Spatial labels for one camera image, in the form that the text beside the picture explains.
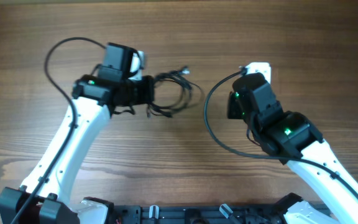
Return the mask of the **black USB cable silver plug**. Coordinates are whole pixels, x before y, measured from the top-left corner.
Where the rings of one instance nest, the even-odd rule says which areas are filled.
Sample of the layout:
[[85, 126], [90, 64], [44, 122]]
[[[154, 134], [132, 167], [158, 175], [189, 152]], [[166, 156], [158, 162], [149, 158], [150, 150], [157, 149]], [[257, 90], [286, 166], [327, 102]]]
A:
[[194, 83], [188, 81], [184, 77], [188, 74], [190, 74], [190, 70], [187, 66], [184, 66], [179, 70], [159, 73], [158, 75], [154, 76], [154, 88], [157, 88], [157, 86], [163, 82], [172, 82], [180, 87], [180, 95], [176, 102], [167, 106], [160, 106], [156, 105], [155, 103], [148, 104], [146, 109], [148, 118], [151, 115], [172, 118], [174, 114], [179, 113], [189, 107], [190, 101], [192, 99], [192, 86]]

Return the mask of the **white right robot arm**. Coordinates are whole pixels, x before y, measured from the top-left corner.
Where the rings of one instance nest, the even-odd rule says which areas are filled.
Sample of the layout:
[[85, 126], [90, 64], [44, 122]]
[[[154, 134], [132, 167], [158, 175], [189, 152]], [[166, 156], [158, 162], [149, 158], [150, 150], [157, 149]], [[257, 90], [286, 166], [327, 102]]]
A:
[[303, 179], [341, 223], [358, 223], [358, 183], [318, 128], [299, 112], [284, 111], [261, 73], [239, 77], [229, 104], [265, 153]]

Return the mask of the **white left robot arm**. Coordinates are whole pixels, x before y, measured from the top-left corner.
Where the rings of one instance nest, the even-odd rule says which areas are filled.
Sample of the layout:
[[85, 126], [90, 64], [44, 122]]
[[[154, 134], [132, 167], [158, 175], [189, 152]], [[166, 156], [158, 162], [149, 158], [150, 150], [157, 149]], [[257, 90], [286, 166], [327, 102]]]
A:
[[134, 114], [135, 105], [154, 100], [154, 79], [143, 76], [145, 54], [108, 43], [103, 62], [74, 82], [69, 106], [45, 154], [18, 189], [0, 194], [3, 223], [114, 223], [114, 204], [85, 197], [70, 203], [77, 173], [100, 130], [117, 107]]

